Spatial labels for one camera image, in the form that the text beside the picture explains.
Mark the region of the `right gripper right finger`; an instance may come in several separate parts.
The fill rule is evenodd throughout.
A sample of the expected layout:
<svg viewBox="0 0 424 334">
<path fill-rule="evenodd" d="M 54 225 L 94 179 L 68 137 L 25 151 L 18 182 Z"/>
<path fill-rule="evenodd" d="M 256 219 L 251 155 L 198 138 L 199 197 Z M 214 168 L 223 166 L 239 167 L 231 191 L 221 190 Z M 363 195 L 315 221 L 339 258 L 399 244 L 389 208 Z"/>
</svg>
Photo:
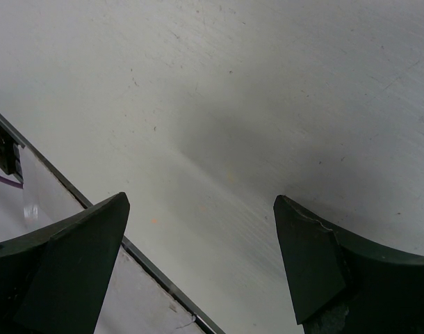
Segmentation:
<svg viewBox="0 0 424 334">
<path fill-rule="evenodd" d="M 424 333 L 424 256 L 361 237 L 286 196 L 273 209 L 305 333 Z"/>
</svg>

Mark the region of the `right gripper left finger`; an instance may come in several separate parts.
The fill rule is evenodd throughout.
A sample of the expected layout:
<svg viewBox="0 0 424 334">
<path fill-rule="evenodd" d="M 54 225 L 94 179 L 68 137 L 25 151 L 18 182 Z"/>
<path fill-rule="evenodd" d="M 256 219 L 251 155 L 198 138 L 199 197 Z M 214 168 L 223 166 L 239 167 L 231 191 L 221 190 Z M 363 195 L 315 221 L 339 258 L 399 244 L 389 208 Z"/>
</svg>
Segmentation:
<svg viewBox="0 0 424 334">
<path fill-rule="evenodd" d="M 0 242 L 0 333 L 94 333 L 129 210 L 121 192 Z"/>
</svg>

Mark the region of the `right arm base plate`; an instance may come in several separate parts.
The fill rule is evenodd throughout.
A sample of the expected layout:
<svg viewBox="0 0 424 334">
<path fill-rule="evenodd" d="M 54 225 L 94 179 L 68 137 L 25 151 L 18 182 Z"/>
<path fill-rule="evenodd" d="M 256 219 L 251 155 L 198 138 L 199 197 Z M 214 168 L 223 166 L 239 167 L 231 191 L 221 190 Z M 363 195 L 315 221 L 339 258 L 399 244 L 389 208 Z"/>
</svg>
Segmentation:
<svg viewBox="0 0 424 334">
<path fill-rule="evenodd" d="M 20 164 L 19 144 L 0 124 L 0 169 L 6 174 L 23 182 Z"/>
</svg>

